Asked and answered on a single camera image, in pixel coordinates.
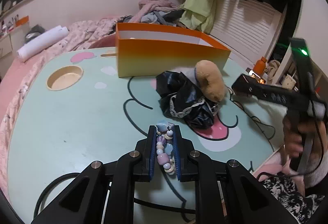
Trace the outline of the person's right hand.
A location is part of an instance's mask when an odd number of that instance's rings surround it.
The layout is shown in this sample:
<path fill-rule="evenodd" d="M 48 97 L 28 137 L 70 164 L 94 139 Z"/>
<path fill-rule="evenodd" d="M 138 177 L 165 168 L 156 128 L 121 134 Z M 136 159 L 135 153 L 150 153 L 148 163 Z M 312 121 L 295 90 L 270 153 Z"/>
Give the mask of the person's right hand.
<path fill-rule="evenodd" d="M 303 153 L 302 135 L 314 135 L 310 160 L 318 160 L 322 153 L 327 152 L 327 132 L 325 124 L 318 121 L 308 121 L 298 124 L 297 129 L 293 129 L 290 119 L 286 115 L 283 119 L 285 151 L 290 158 L 297 158 Z"/>

